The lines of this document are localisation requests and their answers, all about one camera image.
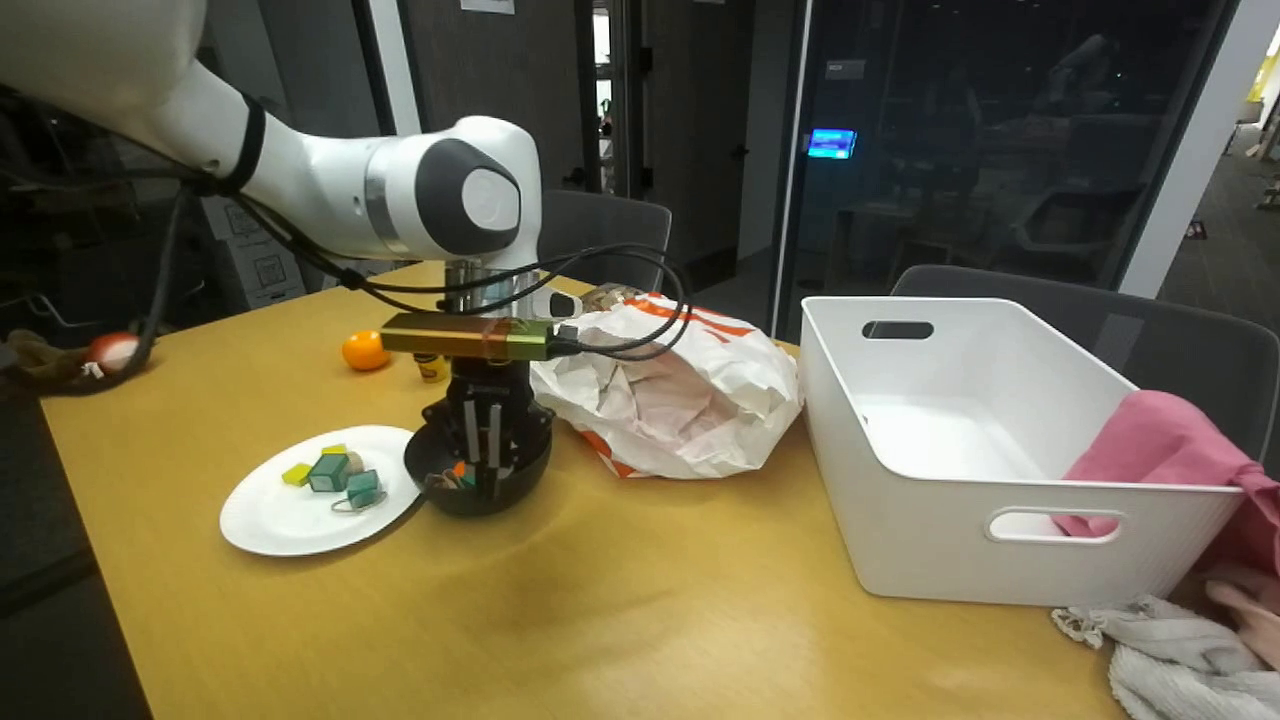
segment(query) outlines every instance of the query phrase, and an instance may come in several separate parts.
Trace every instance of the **pink towel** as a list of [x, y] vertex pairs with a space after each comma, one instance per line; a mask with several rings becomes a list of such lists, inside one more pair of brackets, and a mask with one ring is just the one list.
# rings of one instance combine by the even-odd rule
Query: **pink towel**
[[[1210, 555], [1280, 571], [1280, 490], [1194, 403], [1173, 391], [1123, 398], [1115, 417], [1066, 470], [1066, 482], [1237, 486], [1247, 491], [1247, 504], [1229, 519]], [[1066, 537], [1107, 537], [1115, 519], [1057, 517], [1057, 527]]]

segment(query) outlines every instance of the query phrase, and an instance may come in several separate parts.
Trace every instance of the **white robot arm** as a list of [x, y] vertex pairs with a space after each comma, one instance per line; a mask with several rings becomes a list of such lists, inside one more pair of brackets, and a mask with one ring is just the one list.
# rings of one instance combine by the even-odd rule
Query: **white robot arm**
[[333, 256], [536, 262], [525, 128], [467, 117], [433, 135], [302, 135], [194, 60], [200, 27], [202, 0], [6, 0], [0, 83], [258, 202]]

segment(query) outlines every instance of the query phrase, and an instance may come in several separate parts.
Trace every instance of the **office chair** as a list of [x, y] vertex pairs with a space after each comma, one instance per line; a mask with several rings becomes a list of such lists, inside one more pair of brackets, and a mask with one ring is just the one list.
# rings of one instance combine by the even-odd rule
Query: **office chair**
[[[603, 195], [603, 191], [572, 191], [547, 188], [542, 191], [542, 237], [538, 262], [562, 262], [572, 251], [624, 246], [637, 251], [667, 251], [671, 246], [671, 212], [663, 205], [631, 202], [631, 195]], [[589, 285], [628, 285], [628, 290], [658, 290], [663, 273], [649, 262], [628, 256], [593, 256], [562, 268]]]
[[1016, 300], [1131, 383], [1198, 403], [1198, 414], [1247, 457], [1268, 457], [1280, 391], [1280, 339], [1260, 326], [1087, 285], [958, 265], [916, 265], [893, 291]]

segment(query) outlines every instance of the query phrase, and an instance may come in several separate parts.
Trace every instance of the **white plastic bag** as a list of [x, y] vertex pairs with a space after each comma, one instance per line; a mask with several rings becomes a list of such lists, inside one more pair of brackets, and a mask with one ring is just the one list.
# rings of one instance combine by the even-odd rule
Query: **white plastic bag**
[[[667, 315], [671, 300], [631, 295], [572, 326], [583, 346], [621, 346], [655, 333]], [[758, 329], [715, 311], [692, 311], [678, 346], [655, 360], [596, 351], [538, 360], [533, 391], [589, 435], [615, 476], [663, 482], [765, 470], [804, 409], [794, 360]]]

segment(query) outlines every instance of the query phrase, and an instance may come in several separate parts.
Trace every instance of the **white plate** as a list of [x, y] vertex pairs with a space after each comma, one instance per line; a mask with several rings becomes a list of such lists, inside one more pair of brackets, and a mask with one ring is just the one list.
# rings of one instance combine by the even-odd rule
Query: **white plate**
[[[252, 470], [237, 486], [237, 491], [222, 501], [222, 511], [218, 511], [222, 541], [254, 555], [317, 555], [317, 552], [336, 552], [382, 531], [421, 496], [421, 490], [404, 473], [407, 435], [410, 435], [407, 429], [357, 423], [357, 429], [336, 429], [277, 454], [270, 461]], [[336, 511], [333, 504], [341, 501], [341, 491], [310, 491], [310, 490], [284, 486], [284, 473], [292, 466], [317, 466], [317, 457], [329, 443], [343, 443], [368, 470], [376, 470], [376, 482], [382, 486], [382, 501], [358, 511]]]

